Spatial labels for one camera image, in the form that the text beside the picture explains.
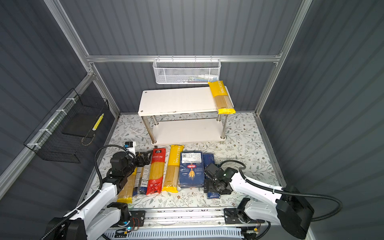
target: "blue pasta box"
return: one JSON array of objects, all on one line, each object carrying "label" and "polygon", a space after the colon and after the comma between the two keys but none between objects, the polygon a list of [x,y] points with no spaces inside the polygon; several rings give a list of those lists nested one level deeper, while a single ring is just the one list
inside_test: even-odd
[{"label": "blue pasta box", "polygon": [[[203,153],[203,162],[204,162],[204,168],[206,168],[211,163],[215,164],[214,154],[213,153]],[[207,198],[209,198],[209,199],[220,198],[220,193],[208,192]]]},{"label": "blue pasta box", "polygon": [[179,180],[181,188],[204,186],[203,152],[181,152]]}]

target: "dark gray panel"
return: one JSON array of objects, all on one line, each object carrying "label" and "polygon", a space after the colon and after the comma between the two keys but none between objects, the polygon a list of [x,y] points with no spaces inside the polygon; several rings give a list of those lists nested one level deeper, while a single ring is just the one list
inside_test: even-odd
[{"label": "dark gray panel", "polygon": [[[152,63],[96,63],[121,112],[137,112],[144,90],[208,85],[157,84]],[[254,111],[273,63],[222,63],[224,81],[236,110]]]},{"label": "dark gray panel", "polygon": [[91,55],[274,55],[300,0],[62,1]]},{"label": "dark gray panel", "polygon": [[0,173],[85,74],[43,0],[0,1]]},{"label": "dark gray panel", "polygon": [[[383,11],[382,1],[314,1],[261,114],[287,183],[343,201],[311,224],[317,239],[381,238]],[[310,202],[316,215],[334,207]]]},{"label": "dark gray panel", "polygon": [[[101,97],[93,83],[83,93]],[[93,170],[93,157],[111,130],[114,117],[104,113],[98,132],[80,164],[34,157],[0,202],[1,239],[39,239],[53,217],[72,210]],[[23,235],[15,235],[23,222]]]}]

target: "leaf pattern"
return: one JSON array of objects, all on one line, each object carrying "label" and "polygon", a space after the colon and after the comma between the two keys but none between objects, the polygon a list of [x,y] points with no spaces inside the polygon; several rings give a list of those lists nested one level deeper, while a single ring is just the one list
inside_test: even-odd
[{"label": "leaf pattern", "polygon": [[[175,114],[157,116],[158,121],[186,120],[200,118],[216,118],[214,113],[201,114]],[[184,145],[186,151],[202,151],[215,154],[215,163],[224,160],[236,159],[247,165],[244,174],[262,182],[278,185],[275,173],[270,164],[268,154],[264,147],[261,135],[256,125],[254,113],[236,113],[228,116],[226,127],[227,140],[225,142],[195,142]],[[153,149],[151,139],[145,129],[142,119],[138,115],[120,115],[116,128],[109,144],[122,145],[126,141],[136,141],[136,151],[149,151]],[[167,170],[170,146],[166,148]],[[117,148],[107,148],[100,164],[100,172],[105,177],[111,167],[111,156],[120,151]],[[223,167],[237,168],[238,164],[228,162]],[[99,185],[97,176],[94,178],[91,189],[96,190]],[[170,208],[170,207],[224,207],[237,206],[245,197],[244,194],[232,192],[230,195],[222,195],[219,199],[207,199],[203,188],[180,189],[178,193],[161,192],[160,194],[138,195],[132,198],[130,208]]]}]

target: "white label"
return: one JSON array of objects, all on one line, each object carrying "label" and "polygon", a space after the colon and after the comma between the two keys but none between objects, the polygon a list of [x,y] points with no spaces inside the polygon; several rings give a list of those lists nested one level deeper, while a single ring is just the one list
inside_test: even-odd
[{"label": "white label", "polygon": [[181,163],[193,163],[201,162],[201,153],[199,152],[187,152],[181,153]]},{"label": "white label", "polygon": [[151,170],[151,165],[145,165],[143,167],[143,177],[141,178],[140,187],[147,187],[148,186],[148,179],[149,179],[149,171]]},{"label": "white label", "polygon": [[142,167],[137,167],[136,177],[135,177],[135,185],[133,187],[138,187],[139,186],[140,177],[141,177],[141,169],[142,169]]}]

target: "black wire basket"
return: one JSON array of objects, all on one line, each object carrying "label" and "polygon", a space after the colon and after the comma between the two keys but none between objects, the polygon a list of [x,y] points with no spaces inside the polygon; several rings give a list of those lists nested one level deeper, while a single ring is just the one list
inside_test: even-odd
[{"label": "black wire basket", "polygon": [[35,142],[24,142],[40,158],[47,161],[80,163],[87,148],[103,124],[108,101],[76,95],[42,131]]}]

